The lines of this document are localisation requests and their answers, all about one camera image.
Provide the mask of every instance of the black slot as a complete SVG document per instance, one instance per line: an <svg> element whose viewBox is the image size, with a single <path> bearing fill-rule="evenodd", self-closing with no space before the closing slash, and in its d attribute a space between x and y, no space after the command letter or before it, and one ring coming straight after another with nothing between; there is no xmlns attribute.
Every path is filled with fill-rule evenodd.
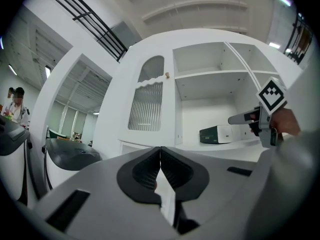
<svg viewBox="0 0 320 240"><path fill-rule="evenodd" d="M47 171L47 153L44 154L44 176L46 178L46 182L48 183L49 189L52 190L52 185L48 176L48 171Z"/></svg>
<svg viewBox="0 0 320 240"><path fill-rule="evenodd" d="M23 145L23 157L24 157L24 169L23 169L23 183L22 183L22 190L21 196L18 199L24 205L28 205L28 189L27 189L27 161L26 161L26 147Z"/></svg>
<svg viewBox="0 0 320 240"><path fill-rule="evenodd" d="M229 167L227 169L227 171L231 172L231 173L247 176L247 177L249 177L252 173L252 170L242 169L242 168L238 168L238 167Z"/></svg>
<svg viewBox="0 0 320 240"><path fill-rule="evenodd" d="M173 227L179 234L185 234L199 227L199 224L193 219L188 219L180 201L175 202L175 212Z"/></svg>
<svg viewBox="0 0 320 240"><path fill-rule="evenodd" d="M141 156L123 164L116 174L119 188L133 201L161 205L155 193L156 178L160 170L160 148L144 151Z"/></svg>
<svg viewBox="0 0 320 240"><path fill-rule="evenodd" d="M161 169L175 191L176 201L197 199L209 184L204 166L165 146L161 147Z"/></svg>
<svg viewBox="0 0 320 240"><path fill-rule="evenodd" d="M46 222L57 230L64 232L84 205L89 195L90 193L81 190L74 191L46 220Z"/></svg>

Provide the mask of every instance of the wall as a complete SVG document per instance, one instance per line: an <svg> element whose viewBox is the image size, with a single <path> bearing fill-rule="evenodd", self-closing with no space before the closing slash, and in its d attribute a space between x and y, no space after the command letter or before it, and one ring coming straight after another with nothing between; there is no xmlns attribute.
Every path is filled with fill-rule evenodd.
<svg viewBox="0 0 320 240"><path fill-rule="evenodd" d="M182 100L180 97L177 83L174 85L175 95L175 144L183 142L183 118L182 118Z"/></svg>
<svg viewBox="0 0 320 240"><path fill-rule="evenodd" d="M12 73L8 67L8 61L4 57L3 51L1 51L0 61L2 61L0 65L0 104L4 104L10 87L14 89L22 87L25 92L23 104L29 109L31 115L40 91Z"/></svg>
<svg viewBox="0 0 320 240"><path fill-rule="evenodd" d="M108 6L105 0L83 0L91 9L112 28L121 22L121 18Z"/></svg>
<svg viewBox="0 0 320 240"><path fill-rule="evenodd" d="M320 58L319 49L314 50L307 68L285 93L301 131L319 132L320 129Z"/></svg>
<svg viewBox="0 0 320 240"><path fill-rule="evenodd" d="M217 125L229 125L228 118L237 114L231 98L182 101L183 143L200 143L199 131ZM235 132L237 125L232 126Z"/></svg>
<svg viewBox="0 0 320 240"><path fill-rule="evenodd" d="M83 113L80 111L78 112L78 115L77 115L76 121L75 121L75 125L74 125L74 129L73 129L73 131L75 133L82 134L82 131L83 131L84 125L85 125L86 116L87 116L86 113Z"/></svg>
<svg viewBox="0 0 320 240"><path fill-rule="evenodd" d="M112 31L121 40L121 42L127 49L130 46L133 46L135 43L141 41L141 37L136 36L124 21L115 26Z"/></svg>
<svg viewBox="0 0 320 240"><path fill-rule="evenodd" d="M49 115L49 128L55 132L59 132L60 120L64 111L65 105L55 101L52 105Z"/></svg>
<svg viewBox="0 0 320 240"><path fill-rule="evenodd" d="M246 0L249 5L250 37L266 42L270 31L274 0Z"/></svg>
<svg viewBox="0 0 320 240"><path fill-rule="evenodd" d="M137 14L137 11L129 0L105 0L105 2L108 3L117 15L121 16L136 37L140 36L144 39L151 35L148 26L141 19L140 15Z"/></svg>
<svg viewBox="0 0 320 240"><path fill-rule="evenodd" d="M55 0L25 0L21 12L67 50L77 48L82 62L111 80L117 61L58 5Z"/></svg>
<svg viewBox="0 0 320 240"><path fill-rule="evenodd" d="M77 111L72 109L71 107L68 107L66 111L61 133L63 135L66 135L67 137L71 137L72 135L71 130L75 120L76 112Z"/></svg>
<svg viewBox="0 0 320 240"><path fill-rule="evenodd" d="M86 114L81 137L81 140L84 144L88 145L90 141L94 139L97 119L98 116L94 114Z"/></svg>

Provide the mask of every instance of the white shelf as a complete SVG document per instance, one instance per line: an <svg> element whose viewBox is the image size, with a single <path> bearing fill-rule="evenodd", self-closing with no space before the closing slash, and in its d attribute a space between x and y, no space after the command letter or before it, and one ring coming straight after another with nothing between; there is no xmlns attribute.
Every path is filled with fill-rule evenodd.
<svg viewBox="0 0 320 240"><path fill-rule="evenodd" d="M182 101L232 96L249 74L246 70L212 71L175 78Z"/></svg>
<svg viewBox="0 0 320 240"><path fill-rule="evenodd" d="M218 150L233 150L233 149L241 149L245 147L250 147L254 145L261 145L259 139L246 139L235 141L226 144L205 144L205 143L196 143L196 144L187 144L181 143L176 145L177 149L185 150L185 151L218 151Z"/></svg>
<svg viewBox="0 0 320 240"><path fill-rule="evenodd" d="M138 150L144 150L144 149L148 149L148 148L151 148L151 147L121 141L120 155L124 155L124 154L131 153L131 152L138 151Z"/></svg>
<svg viewBox="0 0 320 240"><path fill-rule="evenodd" d="M259 104L257 87L247 71L199 73L179 76L175 81L176 145L198 146L200 130L228 125L229 117ZM246 124L231 128L234 142L257 138Z"/></svg>
<svg viewBox="0 0 320 240"><path fill-rule="evenodd" d="M175 77L247 70L239 56L224 42L201 43L173 50Z"/></svg>
<svg viewBox="0 0 320 240"><path fill-rule="evenodd" d="M222 147L218 147L216 149L214 147L190 147L185 145L176 145L177 149L190 151L192 153L201 154L214 158L221 159L232 159L239 161L249 161L249 162L257 162L259 157L263 151L266 150L265 147L262 147L259 139L257 140L242 140L234 143L221 145Z"/></svg>
<svg viewBox="0 0 320 240"><path fill-rule="evenodd" d="M277 72L267 57L252 44L230 43L252 71Z"/></svg>
<svg viewBox="0 0 320 240"><path fill-rule="evenodd" d="M260 86L262 87L266 81L269 80L270 77L274 77L274 78L277 78L277 79L281 79L279 74L276 73L276 72L267 72L267 71L258 71L258 70L254 70L253 71L255 77L257 78Z"/></svg>

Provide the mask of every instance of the hand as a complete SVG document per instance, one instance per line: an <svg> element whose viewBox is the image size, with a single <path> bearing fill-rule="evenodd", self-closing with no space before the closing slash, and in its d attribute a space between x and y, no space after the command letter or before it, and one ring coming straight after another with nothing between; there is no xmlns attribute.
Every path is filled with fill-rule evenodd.
<svg viewBox="0 0 320 240"><path fill-rule="evenodd" d="M5 111L3 112L3 115L4 116L9 116L9 112L10 112L9 109L6 108Z"/></svg>
<svg viewBox="0 0 320 240"><path fill-rule="evenodd" d="M254 114L251 114L250 117L253 120L256 119ZM275 128L278 134L287 133L296 136L300 132L294 113L287 108L280 108L272 114L270 126Z"/></svg>

